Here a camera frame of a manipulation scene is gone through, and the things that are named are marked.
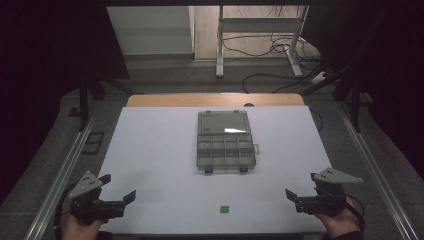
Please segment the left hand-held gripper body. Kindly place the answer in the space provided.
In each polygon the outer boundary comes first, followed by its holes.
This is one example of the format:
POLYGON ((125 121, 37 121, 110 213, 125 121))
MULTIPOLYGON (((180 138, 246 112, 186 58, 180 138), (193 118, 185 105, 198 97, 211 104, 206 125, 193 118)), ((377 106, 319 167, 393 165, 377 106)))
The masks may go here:
POLYGON ((71 214, 83 224, 124 215, 126 204, 123 198, 117 201, 104 201, 99 198, 102 186, 99 178, 87 171, 69 193, 71 214))

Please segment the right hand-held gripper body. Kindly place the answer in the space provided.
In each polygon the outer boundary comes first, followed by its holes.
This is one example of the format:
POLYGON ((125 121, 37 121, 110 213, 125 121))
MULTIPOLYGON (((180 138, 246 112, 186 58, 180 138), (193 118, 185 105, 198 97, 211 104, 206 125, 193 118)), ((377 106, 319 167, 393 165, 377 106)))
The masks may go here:
POLYGON ((339 214, 345 209, 346 195, 343 183, 363 183, 355 177, 333 168, 316 173, 315 196, 299 197, 295 203, 296 211, 306 214, 339 214))

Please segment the grey clear compartment organizer box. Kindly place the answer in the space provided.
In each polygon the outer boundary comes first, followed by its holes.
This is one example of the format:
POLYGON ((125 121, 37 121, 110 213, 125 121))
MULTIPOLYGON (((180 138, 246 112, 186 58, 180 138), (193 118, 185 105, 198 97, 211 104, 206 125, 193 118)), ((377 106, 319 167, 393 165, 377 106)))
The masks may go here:
POLYGON ((247 173, 256 167, 255 144, 246 111, 198 113, 196 166, 205 174, 247 173))

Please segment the person's right hand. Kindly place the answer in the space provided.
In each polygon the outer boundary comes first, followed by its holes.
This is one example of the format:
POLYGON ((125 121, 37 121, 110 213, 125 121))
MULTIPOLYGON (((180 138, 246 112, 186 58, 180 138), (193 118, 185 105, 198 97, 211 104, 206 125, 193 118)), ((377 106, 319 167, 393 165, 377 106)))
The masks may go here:
POLYGON ((337 237, 348 232, 360 231, 359 220, 348 209, 344 209, 339 215, 334 217, 324 214, 316 214, 315 217, 321 221, 326 229, 325 234, 328 234, 330 237, 337 237))

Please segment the person's left hand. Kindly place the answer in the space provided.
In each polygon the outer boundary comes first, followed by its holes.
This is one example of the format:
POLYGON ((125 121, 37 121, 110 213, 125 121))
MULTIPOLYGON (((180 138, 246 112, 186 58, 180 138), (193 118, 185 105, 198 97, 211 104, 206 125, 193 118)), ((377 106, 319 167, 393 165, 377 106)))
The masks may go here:
POLYGON ((96 240, 102 225, 102 220, 84 225, 75 216, 70 215, 63 228, 61 240, 96 240))

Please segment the white board mat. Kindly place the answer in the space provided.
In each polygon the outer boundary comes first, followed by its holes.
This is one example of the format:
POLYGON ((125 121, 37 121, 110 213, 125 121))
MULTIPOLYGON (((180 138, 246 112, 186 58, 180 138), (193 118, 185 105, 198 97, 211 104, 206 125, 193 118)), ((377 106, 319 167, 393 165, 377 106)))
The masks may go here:
POLYGON ((196 108, 125 107, 100 172, 101 193, 116 200, 136 191, 123 217, 104 230, 118 234, 253 234, 323 231, 296 211, 285 190, 314 194, 310 175, 330 162, 305 106, 249 107, 257 165, 246 174, 206 175, 196 166, 196 108), (221 206, 229 206, 227 214, 221 206))

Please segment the black metal stand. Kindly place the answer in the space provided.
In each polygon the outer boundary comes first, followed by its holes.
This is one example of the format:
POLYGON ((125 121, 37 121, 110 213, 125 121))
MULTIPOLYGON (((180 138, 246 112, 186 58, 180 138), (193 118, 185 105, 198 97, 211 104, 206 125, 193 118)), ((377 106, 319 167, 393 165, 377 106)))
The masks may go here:
POLYGON ((361 132, 359 125, 359 110, 362 106, 360 99, 360 85, 361 79, 359 77, 359 71, 356 70, 353 66, 347 65, 336 73, 325 77, 322 81, 316 83, 312 87, 302 90, 300 92, 301 96, 308 96, 319 89, 329 85, 330 83, 339 80, 340 83, 337 85, 336 89, 333 92, 333 99, 335 101, 344 101, 347 94, 351 93, 351 103, 350 103, 350 122, 354 127, 357 133, 361 132))
POLYGON ((95 71, 92 74, 83 74, 80 78, 79 84, 79 105, 80 110, 72 108, 69 112, 70 117, 80 117, 79 130, 82 131, 86 128, 89 121, 89 105, 88 105, 88 94, 91 94, 95 100, 103 100, 105 97, 105 90, 101 85, 101 82, 106 82, 112 87, 126 93, 128 96, 141 95, 141 92, 135 91, 122 83, 119 83, 117 79, 113 79, 106 74, 99 71, 95 71))

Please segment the white power strip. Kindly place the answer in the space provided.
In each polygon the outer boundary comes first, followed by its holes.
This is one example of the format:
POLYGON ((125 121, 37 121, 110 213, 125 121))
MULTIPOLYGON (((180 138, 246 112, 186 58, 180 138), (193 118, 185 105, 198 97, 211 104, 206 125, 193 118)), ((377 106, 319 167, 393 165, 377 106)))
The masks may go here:
POLYGON ((327 77, 327 73, 322 71, 311 80, 311 83, 313 85, 318 84, 319 82, 323 81, 326 77, 327 77))

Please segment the wooden table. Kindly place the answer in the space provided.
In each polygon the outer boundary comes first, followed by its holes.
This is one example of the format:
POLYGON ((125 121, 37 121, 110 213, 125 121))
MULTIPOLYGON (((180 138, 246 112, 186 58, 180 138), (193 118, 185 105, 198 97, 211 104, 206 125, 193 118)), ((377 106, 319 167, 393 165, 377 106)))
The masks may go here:
POLYGON ((299 94, 151 94, 132 95, 127 107, 304 106, 299 94))

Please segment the white cabinet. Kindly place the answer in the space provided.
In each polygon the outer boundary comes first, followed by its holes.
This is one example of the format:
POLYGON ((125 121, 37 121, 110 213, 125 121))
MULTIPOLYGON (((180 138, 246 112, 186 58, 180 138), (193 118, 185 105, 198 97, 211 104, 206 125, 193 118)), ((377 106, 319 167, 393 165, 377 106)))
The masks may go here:
POLYGON ((107 7, 123 55, 194 53, 189 6, 107 7))

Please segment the aluminium rail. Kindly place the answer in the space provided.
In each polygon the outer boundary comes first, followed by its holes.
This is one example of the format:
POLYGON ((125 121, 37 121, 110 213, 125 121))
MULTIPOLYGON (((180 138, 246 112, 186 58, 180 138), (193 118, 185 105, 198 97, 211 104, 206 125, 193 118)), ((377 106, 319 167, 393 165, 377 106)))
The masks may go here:
POLYGON ((41 240, 46 231, 51 217, 54 215, 60 196, 66 187, 70 175, 75 167, 78 157, 83 149, 84 143, 98 117, 98 110, 95 109, 88 118, 87 125, 82 131, 79 131, 72 142, 64 162, 61 164, 58 173, 55 175, 54 181, 49 188, 39 210, 37 211, 33 222, 31 223, 24 240, 41 240))
POLYGON ((339 114, 344 122, 344 125, 351 136, 356 148, 361 155, 364 165, 380 194, 383 202, 385 203, 389 214, 391 215, 398 231, 400 232, 403 240, 419 240, 419 237, 411 223, 409 216, 401 205, 401 202, 394 194, 389 186, 388 181, 380 170, 374 156, 371 153, 367 143, 365 142, 361 133, 358 133, 356 128, 350 122, 350 114, 348 109, 342 104, 337 103, 339 114))

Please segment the black floor frame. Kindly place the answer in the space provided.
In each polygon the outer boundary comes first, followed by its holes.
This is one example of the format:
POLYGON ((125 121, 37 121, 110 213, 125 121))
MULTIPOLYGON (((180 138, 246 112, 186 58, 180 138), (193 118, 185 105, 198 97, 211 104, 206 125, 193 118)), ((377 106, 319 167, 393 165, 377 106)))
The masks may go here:
POLYGON ((100 150, 104 135, 104 132, 91 132, 85 141, 82 154, 96 155, 100 150))

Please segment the white metal stand frame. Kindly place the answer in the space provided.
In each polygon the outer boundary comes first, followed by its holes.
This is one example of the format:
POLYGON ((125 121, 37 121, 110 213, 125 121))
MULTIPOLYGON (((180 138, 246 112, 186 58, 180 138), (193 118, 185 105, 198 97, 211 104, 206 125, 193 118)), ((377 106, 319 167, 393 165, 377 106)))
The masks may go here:
POLYGON ((219 6, 217 29, 217 57, 216 76, 221 78, 224 69, 224 33, 282 33, 292 36, 290 46, 285 50, 295 77, 301 77, 302 71, 295 57, 297 41, 299 39, 308 7, 302 6, 299 15, 291 18, 225 18, 224 7, 219 6))

